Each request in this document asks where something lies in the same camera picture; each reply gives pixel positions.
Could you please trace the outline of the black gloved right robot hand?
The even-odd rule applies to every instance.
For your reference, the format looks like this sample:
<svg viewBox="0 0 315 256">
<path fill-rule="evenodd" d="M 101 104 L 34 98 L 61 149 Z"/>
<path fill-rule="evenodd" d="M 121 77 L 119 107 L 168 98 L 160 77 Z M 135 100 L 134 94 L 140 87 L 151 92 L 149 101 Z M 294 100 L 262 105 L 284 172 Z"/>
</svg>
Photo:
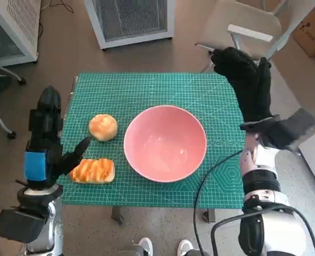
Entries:
<svg viewBox="0 0 315 256">
<path fill-rule="evenodd" d="M 211 57 L 214 71 L 232 86 L 244 122 L 259 122 L 272 117 L 270 111 L 271 73 L 268 59 L 255 63 L 245 52 L 234 47 L 215 49 Z"/>
</svg>

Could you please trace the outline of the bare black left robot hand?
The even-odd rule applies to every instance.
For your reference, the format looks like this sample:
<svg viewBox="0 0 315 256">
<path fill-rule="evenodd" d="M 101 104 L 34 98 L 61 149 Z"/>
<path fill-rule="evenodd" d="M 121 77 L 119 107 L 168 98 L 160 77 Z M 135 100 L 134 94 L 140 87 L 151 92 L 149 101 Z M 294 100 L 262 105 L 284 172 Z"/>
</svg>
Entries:
<svg viewBox="0 0 315 256">
<path fill-rule="evenodd" d="M 42 91 L 37 107 L 29 114 L 31 137 L 26 145 L 24 161 L 28 187 L 50 188 L 59 176 L 69 174 L 81 162 L 92 137 L 85 137 L 74 151 L 63 154 L 62 128 L 61 96 L 53 86 L 48 86 Z"/>
</svg>

